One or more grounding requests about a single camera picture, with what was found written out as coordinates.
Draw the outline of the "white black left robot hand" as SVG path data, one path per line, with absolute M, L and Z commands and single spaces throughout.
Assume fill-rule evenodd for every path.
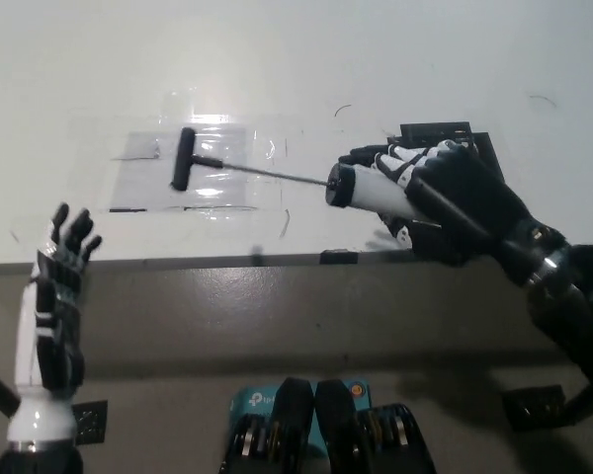
M 88 209 L 68 214 L 63 202 L 50 219 L 22 293 L 14 375 L 20 404 L 7 431 L 16 451 L 72 444 L 76 435 L 72 402 L 85 377 L 80 299 L 102 237 Z

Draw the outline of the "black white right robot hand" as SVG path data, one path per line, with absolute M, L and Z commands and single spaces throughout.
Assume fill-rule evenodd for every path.
M 338 159 L 371 168 L 401 187 L 463 259 L 489 256 L 519 286 L 568 243 L 538 221 L 523 201 L 469 148 L 444 140 L 428 149 L 395 144 L 352 149 Z

